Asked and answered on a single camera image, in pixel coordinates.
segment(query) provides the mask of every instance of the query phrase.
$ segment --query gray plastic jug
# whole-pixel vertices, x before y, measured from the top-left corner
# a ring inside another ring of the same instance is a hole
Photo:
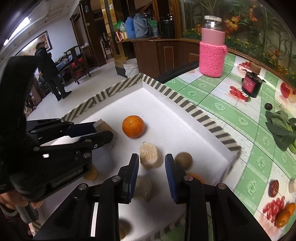
[[[136,13],[133,18],[133,24],[135,27],[136,39],[148,38],[149,23],[147,18],[144,18],[140,13]]]

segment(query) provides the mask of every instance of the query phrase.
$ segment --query white bucket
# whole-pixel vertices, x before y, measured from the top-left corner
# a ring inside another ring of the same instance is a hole
[[[139,73],[138,63],[136,58],[129,59],[123,63],[128,78],[135,76]]]

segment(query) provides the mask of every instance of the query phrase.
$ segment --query human hand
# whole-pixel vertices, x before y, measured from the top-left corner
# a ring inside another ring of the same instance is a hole
[[[18,193],[16,190],[8,191],[0,194],[0,203],[5,205],[7,208],[15,210],[15,206],[25,207],[28,205],[28,200]],[[36,209],[43,204],[43,201],[32,202],[31,206]]]

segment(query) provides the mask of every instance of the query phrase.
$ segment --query glass panel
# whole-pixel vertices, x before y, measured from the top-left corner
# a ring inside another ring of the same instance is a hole
[[[228,48],[259,60],[296,86],[296,44],[256,0],[180,0],[182,37],[201,40],[204,15],[223,19]]]

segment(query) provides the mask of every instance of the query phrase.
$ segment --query pink bottle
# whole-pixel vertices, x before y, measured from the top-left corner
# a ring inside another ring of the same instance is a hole
[[[227,54],[225,32],[222,31],[222,19],[205,16],[200,42],[200,72],[209,77],[218,78],[222,75],[224,57]]]

